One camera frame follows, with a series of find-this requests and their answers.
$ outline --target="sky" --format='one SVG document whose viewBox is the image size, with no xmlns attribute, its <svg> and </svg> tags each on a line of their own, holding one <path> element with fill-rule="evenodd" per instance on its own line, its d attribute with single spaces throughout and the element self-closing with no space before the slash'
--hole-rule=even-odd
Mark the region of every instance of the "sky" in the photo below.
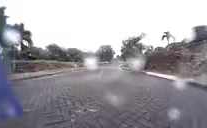
<svg viewBox="0 0 207 128">
<path fill-rule="evenodd" d="M 96 51 L 111 45 L 120 54 L 122 40 L 146 33 L 146 45 L 166 46 L 163 32 L 176 41 L 192 37 L 191 28 L 207 25 L 207 0 L 0 0 L 9 24 L 23 22 L 35 46 Z"/>
</svg>

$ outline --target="sidewalk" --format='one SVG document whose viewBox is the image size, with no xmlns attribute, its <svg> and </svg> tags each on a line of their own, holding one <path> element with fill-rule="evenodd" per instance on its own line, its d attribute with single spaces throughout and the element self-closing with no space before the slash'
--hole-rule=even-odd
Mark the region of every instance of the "sidewalk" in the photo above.
<svg viewBox="0 0 207 128">
<path fill-rule="evenodd" d="M 129 71 L 134 71 L 128 67 L 121 67 L 121 68 L 125 70 L 129 70 Z M 156 73 L 156 72 L 149 72 L 149 71 L 135 71 L 135 72 L 142 72 L 147 75 L 164 78 L 164 79 L 168 79 L 172 81 L 180 79 L 179 77 L 174 76 L 174 75 L 167 75 L 167 74 L 161 74 L 161 73 Z M 207 78 L 194 77 L 194 78 L 183 78 L 183 79 L 191 86 L 207 89 Z"/>
<path fill-rule="evenodd" d="M 10 80 L 26 80 L 26 79 L 33 79 L 43 76 L 50 76 L 55 74 L 61 74 L 64 72 L 70 72 L 75 70 L 81 70 L 83 68 L 63 68 L 63 69 L 57 69 L 57 70 L 46 70 L 46 71 L 39 71 L 39 72 L 29 72 L 29 73 L 18 73 L 18 74 L 12 74 L 10 76 Z"/>
</svg>

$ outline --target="curb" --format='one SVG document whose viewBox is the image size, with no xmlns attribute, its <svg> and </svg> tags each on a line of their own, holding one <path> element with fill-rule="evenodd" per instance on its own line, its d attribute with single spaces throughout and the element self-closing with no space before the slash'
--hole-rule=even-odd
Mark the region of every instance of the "curb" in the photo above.
<svg viewBox="0 0 207 128">
<path fill-rule="evenodd" d="M 150 75 L 150 76 L 153 76 L 153 77 L 163 78 L 163 79 L 174 81 L 174 79 L 169 79 L 169 78 L 160 77 L 160 76 L 156 76 L 156 75 L 152 75 L 152 74 L 147 74 L 145 71 L 135 71 L 135 70 L 132 70 L 128 67 L 122 67 L 122 66 L 120 66 L 120 67 L 124 70 L 132 71 L 132 72 L 138 72 L 138 73 L 144 73 L 146 75 Z M 186 79 L 186 81 L 189 85 L 191 85 L 193 87 L 198 87 L 198 88 L 202 88 L 202 89 L 207 90 L 207 83 L 203 83 L 203 82 L 197 81 L 197 80 L 192 79 L 192 78 Z"/>
<path fill-rule="evenodd" d="M 52 73 L 45 73 L 42 75 L 34 75 L 34 76 L 27 76 L 27 77 L 22 77 L 22 78 L 10 78 L 12 81 L 20 81 L 20 80 L 29 80 L 29 79 L 35 79 L 35 78 L 40 78 L 40 77 L 45 77 L 45 76 L 52 76 L 52 75 L 57 75 L 57 74 L 62 74 L 65 72 L 72 72 L 72 71 L 78 71 L 82 70 L 84 68 L 77 68 L 77 69 L 70 69 L 67 71 L 58 71 L 58 72 L 52 72 Z"/>
</svg>

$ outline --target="road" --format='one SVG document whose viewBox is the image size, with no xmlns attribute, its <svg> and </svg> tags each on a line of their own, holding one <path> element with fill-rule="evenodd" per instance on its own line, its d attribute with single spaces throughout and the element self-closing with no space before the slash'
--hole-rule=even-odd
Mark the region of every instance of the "road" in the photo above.
<svg viewBox="0 0 207 128">
<path fill-rule="evenodd" d="M 207 128 L 207 90 L 118 64 L 14 82 L 24 116 L 1 128 Z"/>
</svg>

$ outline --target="dirt embankment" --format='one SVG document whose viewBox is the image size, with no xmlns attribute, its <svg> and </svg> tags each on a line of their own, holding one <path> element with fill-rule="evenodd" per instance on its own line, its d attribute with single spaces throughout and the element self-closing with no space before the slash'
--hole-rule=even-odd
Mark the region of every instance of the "dirt embankment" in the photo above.
<svg viewBox="0 0 207 128">
<path fill-rule="evenodd" d="M 199 76 L 207 72 L 207 41 L 176 43 L 167 52 L 148 57 L 147 70 L 180 76 Z"/>
<path fill-rule="evenodd" d="M 79 62 L 57 62 L 57 61 L 20 61 L 16 62 L 15 73 L 37 72 L 43 70 L 56 70 L 62 68 L 82 67 Z"/>
</svg>

